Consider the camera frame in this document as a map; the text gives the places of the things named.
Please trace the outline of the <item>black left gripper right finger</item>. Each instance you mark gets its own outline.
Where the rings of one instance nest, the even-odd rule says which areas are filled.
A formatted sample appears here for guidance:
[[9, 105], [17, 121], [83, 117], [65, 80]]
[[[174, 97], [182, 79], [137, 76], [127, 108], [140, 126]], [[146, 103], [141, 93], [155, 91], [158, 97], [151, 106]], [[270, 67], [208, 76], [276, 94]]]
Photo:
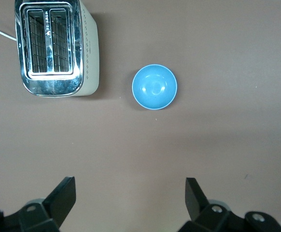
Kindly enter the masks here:
[[281, 232], [267, 213], [250, 211], [241, 218], [219, 201], [209, 201], [195, 178], [186, 179], [185, 204], [190, 220], [180, 232]]

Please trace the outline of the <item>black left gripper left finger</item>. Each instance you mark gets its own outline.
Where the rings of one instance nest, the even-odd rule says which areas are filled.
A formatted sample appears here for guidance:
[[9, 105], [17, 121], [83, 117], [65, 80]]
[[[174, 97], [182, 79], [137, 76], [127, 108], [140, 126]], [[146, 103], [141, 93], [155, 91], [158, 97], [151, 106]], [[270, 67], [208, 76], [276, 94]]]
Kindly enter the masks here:
[[75, 178], [68, 176], [46, 198], [31, 200], [8, 216], [0, 210], [0, 232], [58, 232], [75, 202]]

